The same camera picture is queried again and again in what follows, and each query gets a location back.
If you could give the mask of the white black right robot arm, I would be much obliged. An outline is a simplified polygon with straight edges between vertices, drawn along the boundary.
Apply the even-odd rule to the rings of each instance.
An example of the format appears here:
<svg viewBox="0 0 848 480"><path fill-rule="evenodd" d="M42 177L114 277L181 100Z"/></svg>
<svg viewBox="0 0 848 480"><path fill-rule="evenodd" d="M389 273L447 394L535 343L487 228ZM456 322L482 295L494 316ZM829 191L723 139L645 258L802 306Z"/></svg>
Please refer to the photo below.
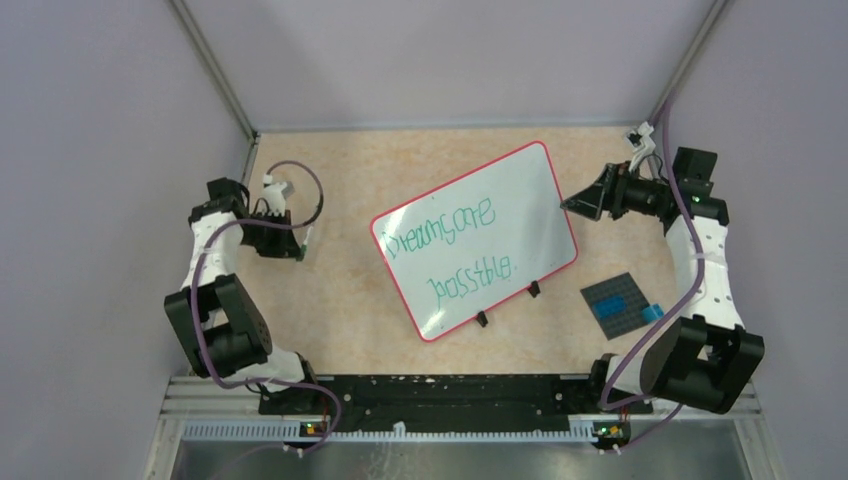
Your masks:
<svg viewBox="0 0 848 480"><path fill-rule="evenodd" d="M671 252L680 298L625 355L607 358L607 373L586 385L589 404L612 412L658 398L725 414L765 354L731 292L725 256L727 203L712 195L714 152L678 148L665 179L644 179L630 163L608 163L562 209L593 221L637 212L657 218Z"/></svg>

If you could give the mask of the aluminium frame rail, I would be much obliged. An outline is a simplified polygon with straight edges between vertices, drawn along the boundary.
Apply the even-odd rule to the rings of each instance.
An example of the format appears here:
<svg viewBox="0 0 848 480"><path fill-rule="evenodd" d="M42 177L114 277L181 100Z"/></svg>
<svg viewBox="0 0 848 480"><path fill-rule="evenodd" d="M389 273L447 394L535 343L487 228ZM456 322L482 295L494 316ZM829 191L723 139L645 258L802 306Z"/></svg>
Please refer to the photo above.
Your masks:
<svg viewBox="0 0 848 480"><path fill-rule="evenodd" d="M587 375L335 375L301 406L175 377L147 479L783 479L759 398L598 409Z"/></svg>

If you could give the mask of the black whiteboard clip upper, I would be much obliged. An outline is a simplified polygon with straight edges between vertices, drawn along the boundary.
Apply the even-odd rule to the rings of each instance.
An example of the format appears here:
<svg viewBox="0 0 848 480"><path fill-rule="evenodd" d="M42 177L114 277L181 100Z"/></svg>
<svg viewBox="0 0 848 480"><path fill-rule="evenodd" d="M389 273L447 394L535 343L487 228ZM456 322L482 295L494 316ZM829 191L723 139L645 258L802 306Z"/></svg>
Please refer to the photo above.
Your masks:
<svg viewBox="0 0 848 480"><path fill-rule="evenodd" d="M539 282L536 281L536 280L532 281L527 288L527 292L530 294L530 296L532 298L537 298L539 296L539 294L541 293Z"/></svg>

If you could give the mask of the red-edged whiteboard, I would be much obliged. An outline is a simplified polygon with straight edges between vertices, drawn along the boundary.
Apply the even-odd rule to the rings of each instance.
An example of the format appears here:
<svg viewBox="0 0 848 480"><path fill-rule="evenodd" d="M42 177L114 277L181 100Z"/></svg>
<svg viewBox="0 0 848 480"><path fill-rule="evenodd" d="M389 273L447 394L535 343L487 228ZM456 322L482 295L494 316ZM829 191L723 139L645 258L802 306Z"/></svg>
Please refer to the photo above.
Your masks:
<svg viewBox="0 0 848 480"><path fill-rule="evenodd" d="M547 146L534 141L374 217L369 230L419 338L435 341L573 264Z"/></svg>

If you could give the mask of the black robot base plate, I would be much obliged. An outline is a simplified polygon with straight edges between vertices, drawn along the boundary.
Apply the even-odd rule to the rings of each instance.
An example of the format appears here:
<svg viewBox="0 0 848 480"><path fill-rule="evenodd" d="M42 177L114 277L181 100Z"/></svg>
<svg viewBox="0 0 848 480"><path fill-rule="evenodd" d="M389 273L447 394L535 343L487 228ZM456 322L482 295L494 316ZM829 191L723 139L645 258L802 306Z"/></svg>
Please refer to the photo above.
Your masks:
<svg viewBox="0 0 848 480"><path fill-rule="evenodd" d="M397 423L424 433L565 431L572 415L600 413L603 378L591 374L337 375L323 392L254 387L259 412L315 416L318 434L342 405L340 432L387 431Z"/></svg>

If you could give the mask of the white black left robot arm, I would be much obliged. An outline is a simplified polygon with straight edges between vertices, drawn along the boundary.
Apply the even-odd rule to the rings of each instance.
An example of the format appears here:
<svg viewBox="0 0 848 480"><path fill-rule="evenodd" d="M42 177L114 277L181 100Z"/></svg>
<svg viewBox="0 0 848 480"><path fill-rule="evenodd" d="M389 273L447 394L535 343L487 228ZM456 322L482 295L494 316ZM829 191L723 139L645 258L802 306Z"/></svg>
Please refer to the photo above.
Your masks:
<svg viewBox="0 0 848 480"><path fill-rule="evenodd" d="M320 386L300 354L274 346L263 315L238 278L237 254L246 245L264 258L303 258L306 247L292 231L286 201L291 183L266 175L250 211L247 187L236 180L208 182L209 198L188 218L193 234L189 271L180 289L164 299L164 310L194 374L212 371L225 382L251 379L260 392L282 392L297 413L319 404Z"/></svg>

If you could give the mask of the black whiteboard clip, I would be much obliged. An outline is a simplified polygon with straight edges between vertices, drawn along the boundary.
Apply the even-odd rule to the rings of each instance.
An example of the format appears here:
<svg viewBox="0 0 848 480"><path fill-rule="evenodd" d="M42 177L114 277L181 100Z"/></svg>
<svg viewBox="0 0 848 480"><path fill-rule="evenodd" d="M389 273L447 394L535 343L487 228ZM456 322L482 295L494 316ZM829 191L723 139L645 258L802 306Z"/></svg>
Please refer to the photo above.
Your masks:
<svg viewBox="0 0 848 480"><path fill-rule="evenodd" d="M532 298L537 298L539 296L539 294L541 293L539 282L536 281L536 280L532 281L527 288L527 292L530 294L530 296Z"/></svg>
<svg viewBox="0 0 848 480"><path fill-rule="evenodd" d="M475 320L482 328L485 328L489 324L485 311L479 311L475 316Z"/></svg>

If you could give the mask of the grey lego baseplate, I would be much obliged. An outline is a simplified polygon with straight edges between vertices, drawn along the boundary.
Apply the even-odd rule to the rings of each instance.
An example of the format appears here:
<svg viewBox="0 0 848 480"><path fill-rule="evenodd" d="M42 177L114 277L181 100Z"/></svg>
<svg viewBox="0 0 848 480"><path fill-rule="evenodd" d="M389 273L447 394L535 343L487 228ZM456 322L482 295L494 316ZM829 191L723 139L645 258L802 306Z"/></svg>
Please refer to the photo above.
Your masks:
<svg viewBox="0 0 848 480"><path fill-rule="evenodd" d="M649 324L650 304L630 273L622 273L580 290L592 316L607 340Z"/></svg>

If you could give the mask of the green white marker pen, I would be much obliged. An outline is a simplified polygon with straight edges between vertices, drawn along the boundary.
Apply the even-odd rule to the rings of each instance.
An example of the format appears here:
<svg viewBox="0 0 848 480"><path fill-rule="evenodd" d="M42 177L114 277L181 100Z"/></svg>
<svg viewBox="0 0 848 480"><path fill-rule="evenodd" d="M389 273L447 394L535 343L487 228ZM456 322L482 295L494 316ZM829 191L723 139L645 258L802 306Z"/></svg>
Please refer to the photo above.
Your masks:
<svg viewBox="0 0 848 480"><path fill-rule="evenodd" d="M306 229L306 233L305 233L305 236L303 238L301 246L306 245L307 247L309 247L309 243L310 243L310 239L312 237L313 230L314 230L313 226L309 226Z"/></svg>

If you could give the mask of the light blue lego brick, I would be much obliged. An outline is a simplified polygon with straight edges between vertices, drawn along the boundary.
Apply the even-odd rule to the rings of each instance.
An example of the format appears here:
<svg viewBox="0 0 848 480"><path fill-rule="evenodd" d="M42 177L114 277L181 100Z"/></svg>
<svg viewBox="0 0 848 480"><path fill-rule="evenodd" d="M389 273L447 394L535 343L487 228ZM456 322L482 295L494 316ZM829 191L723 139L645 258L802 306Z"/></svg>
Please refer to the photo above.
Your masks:
<svg viewBox="0 0 848 480"><path fill-rule="evenodd" d="M645 324L652 324L660 320L665 312L659 304L651 304L641 311L642 319Z"/></svg>

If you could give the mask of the black whiteboard clip lower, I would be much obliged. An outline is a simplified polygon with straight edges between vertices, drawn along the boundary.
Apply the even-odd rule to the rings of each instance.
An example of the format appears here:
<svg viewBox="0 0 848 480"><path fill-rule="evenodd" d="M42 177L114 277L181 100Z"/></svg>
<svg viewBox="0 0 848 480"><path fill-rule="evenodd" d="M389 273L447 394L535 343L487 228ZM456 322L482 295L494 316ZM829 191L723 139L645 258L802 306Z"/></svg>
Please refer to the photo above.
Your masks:
<svg viewBox="0 0 848 480"><path fill-rule="evenodd" d="M482 328L485 328L489 324L485 311L479 311L475 316L475 320Z"/></svg>

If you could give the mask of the blue lego brick on plate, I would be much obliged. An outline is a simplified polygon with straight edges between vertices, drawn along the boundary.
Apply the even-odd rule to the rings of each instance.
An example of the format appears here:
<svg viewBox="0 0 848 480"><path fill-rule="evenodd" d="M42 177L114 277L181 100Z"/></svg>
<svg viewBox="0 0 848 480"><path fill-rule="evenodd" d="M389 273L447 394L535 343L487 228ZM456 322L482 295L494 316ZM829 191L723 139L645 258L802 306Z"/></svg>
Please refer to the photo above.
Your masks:
<svg viewBox="0 0 848 480"><path fill-rule="evenodd" d="M616 316L627 310L627 302L622 296L611 296L592 305L592 311L599 319Z"/></svg>

